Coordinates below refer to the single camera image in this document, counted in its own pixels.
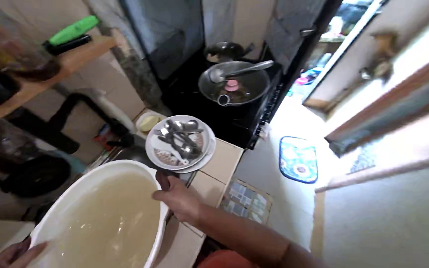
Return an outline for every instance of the white plate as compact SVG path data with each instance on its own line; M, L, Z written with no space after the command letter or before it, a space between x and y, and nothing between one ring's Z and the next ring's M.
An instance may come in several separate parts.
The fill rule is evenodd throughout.
M157 135L154 134L155 130L160 130L162 127L164 127L164 125L166 124L166 120L170 119L172 121L182 121L182 122L188 122L190 120L197 120L198 124L199 124L199 128L205 129L205 131L201 132L201 135L203 137L203 148L201 149L201 155L197 158L192 160L191 162L189 162L187 165L183 165L183 166L172 166L172 165L168 165L163 163L162 161L160 161L158 159L158 157L156 156L155 152L153 149L161 149L166 151L166 143L162 142L161 140L158 139ZM150 159L150 161L152 161L155 165L164 168L164 169L168 169L168 170L180 170L180 169L184 169L184 168L188 168L193 166L194 164L196 164L197 162L199 162L200 160L203 159L203 157L206 155L206 153L208 152L208 147L211 143L211 139L210 139L210 134L208 131L206 131L206 129L208 128L208 126L201 121L200 119L193 117L193 116L189 116L189 115L174 115L171 116L167 119L163 119L160 122L158 122L153 128L152 130L150 130L150 132L148 132L147 135L147 140L145 142L145 150L147 152L148 158ZM178 140L175 139L175 142L178 145L181 145L182 143Z
M215 137L215 133L212 131L211 127L206 125L206 128L208 129L208 131L210 133L210 140L211 140L208 151L206 152L206 155L203 157L203 159L201 159L195 165L193 165L191 167L184 168L184 169L180 169L180 170L174 170L173 172L190 173L190 172L193 172L195 170L198 170L198 169L204 167L211 160L211 158L214 155L214 151L216 149L216 137Z

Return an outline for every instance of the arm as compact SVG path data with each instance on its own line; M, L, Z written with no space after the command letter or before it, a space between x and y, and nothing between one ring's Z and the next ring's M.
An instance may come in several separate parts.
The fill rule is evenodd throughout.
M4 249L0 253L0 268L26 268L47 246L46 242L29 249L30 244L31 238L27 237L24 241Z
M262 267L318 267L301 246L257 222L202 204L179 179L166 179L169 189L156 191L152 197L167 204L178 220L188 222Z

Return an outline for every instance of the human hand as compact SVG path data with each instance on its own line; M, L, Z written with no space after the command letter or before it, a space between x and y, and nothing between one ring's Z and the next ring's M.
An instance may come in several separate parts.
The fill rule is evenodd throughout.
M152 198L164 202L179 221L195 225L202 207L201 202L191 193L184 183L175 176L156 173L156 179L162 190L155 191Z
M44 242L28 250L30 244L31 237L28 237L4 249L0 253L0 268L26 268L47 246Z

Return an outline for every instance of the white plastic basin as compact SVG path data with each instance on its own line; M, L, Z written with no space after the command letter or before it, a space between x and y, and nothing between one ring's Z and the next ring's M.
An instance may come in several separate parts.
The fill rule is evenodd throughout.
M61 228L65 227L64 225L60 224L60 220L58 219L68 216L67 213L71 211L70 208L73 204L77 204L81 198L90 194L90 192L98 185L114 177L117 177L117 175L125 174L127 172L135 172L143 175L144 178L150 179L156 185L158 190L161 190L160 184L155 179L156 170L149 168L140 162L132 160L117 160L104 164L82 176L73 185L71 185L61 195L61 197L59 197L59 199L44 216L42 221L36 226L36 228L34 228L33 232L31 233L31 247L44 241L56 239L57 235L62 232ZM160 202L160 220L158 222L158 230L155 237L155 242L153 243L152 250L144 265L144 268L152 267L158 251L160 250L167 215L167 205L165 205L163 202ZM47 255L43 254L40 260L36 261L35 266L54 267L55 265L51 264L53 261L54 260L49 258Z

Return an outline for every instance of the green object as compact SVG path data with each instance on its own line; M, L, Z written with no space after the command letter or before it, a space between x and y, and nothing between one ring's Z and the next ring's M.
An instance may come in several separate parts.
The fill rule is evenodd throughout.
M71 24L64 29L60 30L57 34L54 34L50 39L49 43L53 46L57 46L70 40L76 39L77 37L85 34L88 30L94 28L99 23L99 19L96 16L88 16L80 21Z

